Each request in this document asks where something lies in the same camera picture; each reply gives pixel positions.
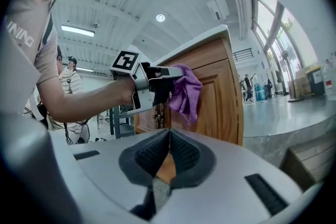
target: purple cloth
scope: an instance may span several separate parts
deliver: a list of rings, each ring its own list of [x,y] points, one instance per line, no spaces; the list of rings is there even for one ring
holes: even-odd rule
[[[195,77],[192,70],[186,65],[173,65],[184,71],[184,76],[174,81],[174,90],[169,107],[184,116],[188,122],[197,121],[197,103],[202,89],[201,82]]]

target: clear water bottle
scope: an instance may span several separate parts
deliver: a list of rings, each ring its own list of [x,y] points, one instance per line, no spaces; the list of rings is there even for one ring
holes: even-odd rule
[[[325,94],[328,100],[336,101],[336,65],[333,65],[329,59],[325,61],[323,70]]]

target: distant person in black clothing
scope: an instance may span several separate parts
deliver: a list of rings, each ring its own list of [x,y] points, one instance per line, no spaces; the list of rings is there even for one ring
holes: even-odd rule
[[[250,80],[248,79],[248,74],[245,75],[245,79],[244,80],[245,80],[246,87],[247,87],[247,98],[246,98],[246,101],[250,100],[252,102],[252,93],[251,93],[252,87],[251,87]]]

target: ceiling light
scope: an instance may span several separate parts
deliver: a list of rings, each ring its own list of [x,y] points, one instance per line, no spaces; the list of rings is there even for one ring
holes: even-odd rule
[[[86,69],[86,68],[80,68],[80,67],[76,67],[76,69],[81,70],[81,71],[86,71],[86,72],[93,72],[92,69]]]
[[[90,37],[94,37],[95,36],[95,32],[90,31],[90,30],[85,30],[85,29],[82,29],[82,28],[78,28],[78,27],[61,25],[61,29],[63,31],[78,33],[78,34],[82,34],[82,35],[86,35],[86,36],[90,36]]]
[[[163,14],[157,14],[156,20],[158,22],[163,22],[164,20],[166,20],[166,17]]]

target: black and white tag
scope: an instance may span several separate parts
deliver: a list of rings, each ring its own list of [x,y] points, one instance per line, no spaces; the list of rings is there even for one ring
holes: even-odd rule
[[[122,50],[111,65],[110,70],[133,74],[139,63],[139,58],[138,52]]]

